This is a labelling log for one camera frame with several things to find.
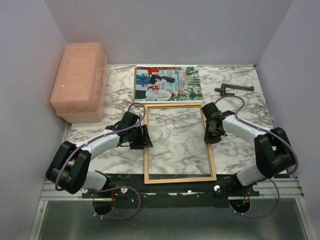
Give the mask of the clear acrylic glass sheet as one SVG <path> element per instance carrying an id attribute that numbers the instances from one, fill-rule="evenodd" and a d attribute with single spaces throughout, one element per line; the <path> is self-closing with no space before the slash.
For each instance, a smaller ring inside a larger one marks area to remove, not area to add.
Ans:
<path id="1" fill-rule="evenodd" d="M 200 107 L 150 108 L 150 180 L 211 177 Z"/>

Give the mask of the brown wooden picture frame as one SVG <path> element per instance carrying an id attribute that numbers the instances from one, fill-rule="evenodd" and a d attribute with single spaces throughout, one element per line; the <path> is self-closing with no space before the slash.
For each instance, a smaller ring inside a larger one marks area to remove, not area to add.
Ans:
<path id="1" fill-rule="evenodd" d="M 144 104 L 145 118 L 144 123 L 149 127 L 149 110 L 152 109 L 182 109 L 182 108 L 196 108 L 200 110 L 203 130 L 206 130 L 205 116 L 202 112 L 204 107 L 203 102 L 189 102 L 189 103 L 148 103 Z M 206 151 L 208 157 L 208 164 L 210 176 L 207 177 L 185 177 L 185 178 L 167 178 L 167 179 L 150 179 L 149 171 L 149 148 L 144 149 L 144 183 L 147 184 L 180 184 L 180 183 L 196 183 L 196 182 L 214 182 L 217 180 L 214 157 L 211 145 L 206 144 Z"/>

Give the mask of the photo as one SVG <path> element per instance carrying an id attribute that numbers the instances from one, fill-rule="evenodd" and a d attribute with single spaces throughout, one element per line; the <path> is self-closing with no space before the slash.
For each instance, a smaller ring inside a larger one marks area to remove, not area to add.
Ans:
<path id="1" fill-rule="evenodd" d="M 202 102 L 197 65 L 143 65 L 134 70 L 134 100 L 145 103 Z"/>

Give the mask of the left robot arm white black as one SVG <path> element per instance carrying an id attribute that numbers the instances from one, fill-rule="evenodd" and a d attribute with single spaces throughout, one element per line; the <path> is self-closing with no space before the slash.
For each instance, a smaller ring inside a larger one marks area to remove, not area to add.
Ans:
<path id="1" fill-rule="evenodd" d="M 57 191 L 75 194 L 81 189 L 93 190 L 99 197 L 110 194 L 111 185 L 103 173 L 90 171 L 90 162 L 104 152 L 128 143 L 131 150 L 152 148 L 148 127 L 140 116 L 126 111 L 120 121 L 107 126 L 88 140 L 64 141 L 50 163 L 45 178 L 55 184 Z"/>

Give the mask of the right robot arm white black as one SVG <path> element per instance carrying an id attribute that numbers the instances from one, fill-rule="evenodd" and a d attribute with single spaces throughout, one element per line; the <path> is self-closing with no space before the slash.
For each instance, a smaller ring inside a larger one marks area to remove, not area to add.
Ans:
<path id="1" fill-rule="evenodd" d="M 272 178 L 295 165 L 294 153 L 282 128 L 267 129 L 245 123 L 230 110 L 221 112 L 213 102 L 203 106 L 201 111 L 206 119 L 206 144 L 217 144 L 230 133 L 254 147 L 255 163 L 235 173 L 227 184 L 234 195 L 241 196 L 252 183 Z"/>

